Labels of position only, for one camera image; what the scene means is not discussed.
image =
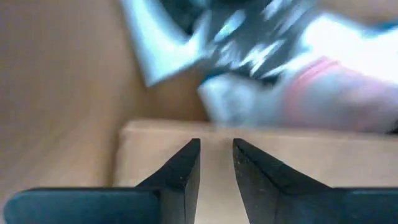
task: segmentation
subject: black object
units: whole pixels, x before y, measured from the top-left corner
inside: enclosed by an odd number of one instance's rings
[[[233,156],[250,224],[398,223],[398,189],[334,189],[242,139]]]
[[[8,201],[4,218],[8,224],[194,224],[199,181],[200,140],[192,139],[134,188],[27,190]]]

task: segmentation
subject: black plastic piece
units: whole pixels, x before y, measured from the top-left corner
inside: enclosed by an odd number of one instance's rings
[[[200,140],[192,139],[134,188],[32,189],[4,208],[8,224],[194,224]]]
[[[333,189],[242,139],[233,156],[250,224],[398,223],[398,189]]]

